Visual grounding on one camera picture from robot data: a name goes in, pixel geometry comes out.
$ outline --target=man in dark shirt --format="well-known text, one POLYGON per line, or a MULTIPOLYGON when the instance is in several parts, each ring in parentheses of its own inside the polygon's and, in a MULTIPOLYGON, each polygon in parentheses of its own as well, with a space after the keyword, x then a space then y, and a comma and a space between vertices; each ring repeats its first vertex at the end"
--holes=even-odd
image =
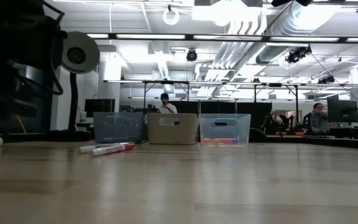
POLYGON ((327 113, 323 111, 324 106, 321 103, 313 105, 313 111, 310 117, 310 126, 314 133, 321 133, 329 131, 326 120, 328 119, 327 113))

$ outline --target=bin handle cutout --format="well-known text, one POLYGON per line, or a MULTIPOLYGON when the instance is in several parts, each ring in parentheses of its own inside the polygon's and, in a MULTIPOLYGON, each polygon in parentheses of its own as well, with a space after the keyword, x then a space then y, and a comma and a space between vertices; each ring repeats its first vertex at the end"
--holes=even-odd
POLYGON ((212 123, 212 127, 214 128, 225 128, 228 126, 236 126, 237 120, 234 118, 217 118, 212 123))
POLYGON ((181 124, 179 118, 160 118, 158 122, 161 126, 178 126, 181 124))
POLYGON ((125 124, 125 125, 129 124, 129 121, 127 118, 117 117, 117 116, 107 116, 106 119, 104 120, 104 122, 108 125, 114 125, 114 124, 119 123, 119 122, 117 122, 119 120, 123 121, 123 124, 125 124))

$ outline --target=ceiling camera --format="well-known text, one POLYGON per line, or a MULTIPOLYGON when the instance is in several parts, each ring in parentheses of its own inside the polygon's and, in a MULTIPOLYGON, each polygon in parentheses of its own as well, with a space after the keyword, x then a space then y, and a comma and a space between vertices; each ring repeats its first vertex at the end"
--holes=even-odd
POLYGON ((187 57, 186 57, 188 62, 194 62, 195 60, 197 60, 197 53, 195 49, 190 49, 189 52, 187 53, 187 57))
MULTIPOLYGON (((281 6, 291 1, 293 0, 273 0, 272 6, 274 7, 281 6)), ((296 0, 296 1, 302 6, 308 6, 313 0, 296 0)))
POLYGON ((309 47, 298 47, 295 51, 290 52, 289 56, 285 59, 288 63, 297 63, 299 60, 306 57, 306 55, 311 53, 310 45, 309 47))

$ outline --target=man in white shirt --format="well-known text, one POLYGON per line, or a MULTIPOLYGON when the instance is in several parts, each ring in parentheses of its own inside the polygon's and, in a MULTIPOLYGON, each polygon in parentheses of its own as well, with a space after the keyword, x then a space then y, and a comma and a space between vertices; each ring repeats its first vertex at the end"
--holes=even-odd
POLYGON ((161 113, 178 113, 177 108, 169 103, 168 93, 161 94, 162 106, 159 107, 161 113))

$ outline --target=plastic bin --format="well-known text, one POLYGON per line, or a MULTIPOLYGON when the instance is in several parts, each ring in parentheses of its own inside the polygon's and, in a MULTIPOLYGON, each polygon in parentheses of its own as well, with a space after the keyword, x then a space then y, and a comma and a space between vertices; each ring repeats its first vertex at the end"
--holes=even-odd
POLYGON ((250 114, 201 114, 200 134, 204 145, 248 145, 250 114))
POLYGON ((148 114, 150 144, 196 144, 198 118, 196 114, 148 114))
POLYGON ((140 143, 143 133, 142 113, 94 112, 94 140, 102 143, 140 143))

